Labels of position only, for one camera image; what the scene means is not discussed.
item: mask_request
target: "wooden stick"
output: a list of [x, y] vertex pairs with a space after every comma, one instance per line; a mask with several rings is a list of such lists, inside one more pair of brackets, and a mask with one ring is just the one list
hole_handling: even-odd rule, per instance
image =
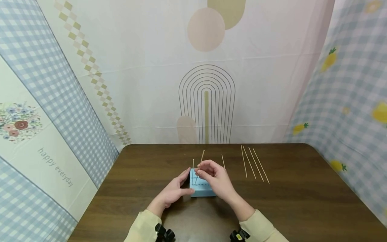
[[255, 163], [255, 166], [257, 167], [257, 170], [258, 170], [258, 172], [259, 172], [259, 175], [260, 175], [261, 178], [262, 178], [262, 181], [265, 182], [264, 178], [262, 177], [261, 172], [259, 171], [259, 168], [258, 168], [258, 166], [257, 166], [257, 163], [255, 162], [255, 159], [254, 159], [253, 153], [251, 152], [250, 147], [249, 147], [248, 149], [250, 150], [251, 157], [253, 158], [253, 161], [254, 161], [254, 163]]
[[262, 168], [262, 170], [263, 170], [263, 172], [264, 172], [264, 174], [265, 174], [265, 177], [266, 177], [266, 179], [267, 179], [267, 182], [270, 184], [269, 179], [267, 178], [266, 172], [265, 172], [265, 170], [264, 170], [264, 167], [262, 166], [261, 162], [259, 161], [259, 158], [258, 158], [258, 156], [257, 156], [257, 153], [255, 153], [255, 156], [257, 157], [257, 160], [258, 160], [259, 164], [261, 165], [261, 168]]
[[192, 181], [194, 181], [194, 165], [195, 165], [195, 159], [192, 159]]
[[251, 170], [253, 171], [254, 178], [255, 178], [255, 180], [257, 180], [257, 178], [256, 178], [256, 176], [255, 176], [255, 173], [254, 173], [254, 170], [253, 170], [253, 166], [251, 165], [250, 159], [248, 158], [248, 155], [247, 155], [247, 153], [246, 153], [245, 147], [243, 147], [243, 150], [245, 151], [245, 155], [246, 155], [246, 157], [247, 157], [248, 163], [250, 164]]
[[226, 169], [226, 166], [224, 165], [223, 155], [222, 155], [222, 161], [223, 161], [223, 167], [224, 167], [224, 169]]
[[200, 163], [199, 163], [199, 169], [198, 169], [197, 171], [199, 171], [199, 170], [200, 170], [200, 166], [201, 166], [201, 164], [202, 164], [202, 161], [203, 161], [203, 155], [204, 155], [204, 150], [203, 150], [203, 153], [202, 153], [202, 157], [201, 157], [201, 159], [200, 159]]
[[246, 164], [245, 164], [245, 158], [243, 157], [243, 149], [242, 149], [242, 145], [241, 145], [241, 151], [242, 151], [243, 165], [245, 166], [245, 173], [246, 173], [246, 179], [247, 179]]

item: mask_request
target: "blue gingham fabric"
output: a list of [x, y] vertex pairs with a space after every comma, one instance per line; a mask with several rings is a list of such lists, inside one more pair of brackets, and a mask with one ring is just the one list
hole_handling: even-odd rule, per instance
[[[336, 61], [330, 65], [332, 51]], [[384, 225], [386, 105], [387, 1], [336, 0], [320, 60], [285, 141], [316, 148]]]
[[0, 54], [54, 123], [98, 188], [118, 151], [36, 0], [0, 0]]
[[67, 241], [77, 225], [63, 208], [0, 157], [0, 241]]

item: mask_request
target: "beige sleeve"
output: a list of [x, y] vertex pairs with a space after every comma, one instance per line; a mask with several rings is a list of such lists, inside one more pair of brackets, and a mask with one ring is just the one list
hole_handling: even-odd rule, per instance
[[239, 224], [250, 235], [246, 242], [289, 242], [258, 210]]
[[161, 219], [153, 213], [148, 210], [140, 212], [124, 242], [155, 242], [157, 234], [154, 228], [158, 223], [161, 224]]

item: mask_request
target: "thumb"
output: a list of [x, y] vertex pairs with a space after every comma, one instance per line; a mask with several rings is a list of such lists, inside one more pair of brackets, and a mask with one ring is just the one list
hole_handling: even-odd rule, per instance
[[212, 176], [210, 176], [207, 172], [205, 172], [203, 170], [199, 170], [197, 172], [197, 174], [199, 175], [199, 177], [201, 179], [206, 180], [211, 185], [212, 179], [214, 179], [214, 178]]
[[184, 195], [191, 195], [191, 194], [193, 194], [195, 192], [195, 189], [190, 189], [190, 188], [183, 189], [183, 188], [180, 188], [179, 192], [180, 192], [180, 197], [181, 197], [181, 196], [184, 196]]

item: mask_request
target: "blue foam block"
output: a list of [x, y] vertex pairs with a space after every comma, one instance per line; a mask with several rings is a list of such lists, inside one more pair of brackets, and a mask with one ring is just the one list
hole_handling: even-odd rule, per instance
[[215, 193], [211, 189], [210, 184], [206, 180], [197, 177], [193, 169], [190, 172], [190, 188], [195, 189], [195, 193], [191, 197], [215, 197]]

